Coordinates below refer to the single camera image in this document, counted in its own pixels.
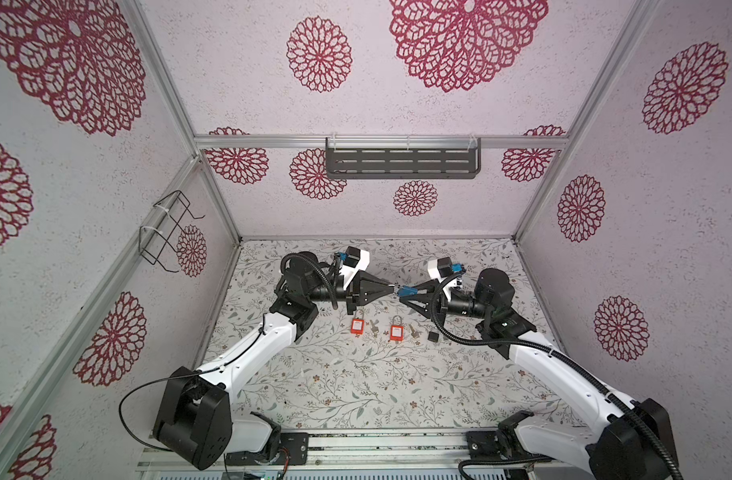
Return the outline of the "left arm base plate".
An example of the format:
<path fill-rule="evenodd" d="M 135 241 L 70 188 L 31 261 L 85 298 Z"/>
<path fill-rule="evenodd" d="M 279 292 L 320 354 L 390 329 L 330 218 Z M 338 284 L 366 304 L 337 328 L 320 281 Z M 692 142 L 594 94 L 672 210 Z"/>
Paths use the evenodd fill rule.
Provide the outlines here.
<path fill-rule="evenodd" d="M 235 452 L 226 454 L 227 466 L 301 466 L 307 464 L 310 435 L 280 433 L 270 439 L 269 446 L 258 453 Z"/>

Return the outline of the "red padlock with warning label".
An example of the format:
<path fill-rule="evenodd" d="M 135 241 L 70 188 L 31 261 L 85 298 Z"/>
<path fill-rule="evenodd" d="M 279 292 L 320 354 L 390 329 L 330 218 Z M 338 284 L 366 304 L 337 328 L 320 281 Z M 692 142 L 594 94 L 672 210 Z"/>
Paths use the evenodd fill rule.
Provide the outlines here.
<path fill-rule="evenodd" d="M 364 330 L 365 330 L 365 320 L 363 318 L 362 312 L 357 310 L 354 313 L 353 318 L 351 320 L 350 332 L 353 335 L 362 335 L 364 333 Z"/>

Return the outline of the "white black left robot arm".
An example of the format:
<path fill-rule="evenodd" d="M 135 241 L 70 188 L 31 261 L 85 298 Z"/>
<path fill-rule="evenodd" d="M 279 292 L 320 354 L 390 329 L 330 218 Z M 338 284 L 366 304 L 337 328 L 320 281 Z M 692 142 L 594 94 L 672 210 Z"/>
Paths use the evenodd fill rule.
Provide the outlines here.
<path fill-rule="evenodd" d="M 368 273 L 370 254 L 349 247 L 330 263 L 309 251 L 285 255 L 275 300 L 257 326 L 224 353 L 194 370 L 180 367 L 161 379 L 161 404 L 144 447 L 177 454 L 198 470 L 229 455 L 275 461 L 281 426 L 261 413 L 234 416 L 239 393 L 266 363 L 301 339 L 321 302 L 348 314 L 391 295 L 394 283 Z"/>

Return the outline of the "blue padlock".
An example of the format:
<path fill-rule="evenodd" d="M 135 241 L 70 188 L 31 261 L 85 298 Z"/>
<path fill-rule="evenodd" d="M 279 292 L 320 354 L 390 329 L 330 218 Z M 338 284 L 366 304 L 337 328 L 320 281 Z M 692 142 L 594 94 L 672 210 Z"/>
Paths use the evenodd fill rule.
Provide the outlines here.
<path fill-rule="evenodd" d="M 399 298 L 414 296 L 418 294 L 418 290 L 414 287 L 400 286 L 396 289 L 395 294 Z"/>

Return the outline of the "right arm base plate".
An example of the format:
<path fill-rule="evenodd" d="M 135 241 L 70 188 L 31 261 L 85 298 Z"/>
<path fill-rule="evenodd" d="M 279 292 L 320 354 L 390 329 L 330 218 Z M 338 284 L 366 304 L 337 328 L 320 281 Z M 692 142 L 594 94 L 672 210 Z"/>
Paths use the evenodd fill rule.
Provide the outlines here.
<path fill-rule="evenodd" d="M 527 452 L 515 434 L 508 431 L 468 431 L 465 440 L 473 461 L 495 461 L 505 465 L 551 461 L 550 457 Z"/>

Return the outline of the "red padlock with property label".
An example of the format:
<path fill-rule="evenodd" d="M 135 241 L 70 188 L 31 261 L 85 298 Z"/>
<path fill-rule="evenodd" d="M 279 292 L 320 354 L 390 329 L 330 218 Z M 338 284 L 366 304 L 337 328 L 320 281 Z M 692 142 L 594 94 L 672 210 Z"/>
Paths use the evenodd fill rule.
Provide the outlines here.
<path fill-rule="evenodd" d="M 391 320 L 389 329 L 389 340 L 394 342 L 402 342 L 404 339 L 403 320 L 400 316 L 394 316 Z"/>

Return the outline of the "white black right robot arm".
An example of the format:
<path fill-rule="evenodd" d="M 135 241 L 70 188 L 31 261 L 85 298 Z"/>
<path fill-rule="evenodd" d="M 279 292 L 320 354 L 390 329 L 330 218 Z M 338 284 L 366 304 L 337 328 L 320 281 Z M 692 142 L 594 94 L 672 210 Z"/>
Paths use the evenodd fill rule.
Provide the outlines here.
<path fill-rule="evenodd" d="M 596 479 L 680 479 L 668 412 L 609 386 L 555 347 L 512 306 L 509 276 L 487 268 L 471 292 L 460 289 L 464 268 L 448 259 L 431 263 L 431 280 L 398 291 L 400 302 L 428 318 L 448 340 L 487 347 L 532 374 L 583 422 L 554 425 L 521 410 L 492 431 L 468 434 L 468 466 L 525 468 L 560 462 Z"/>

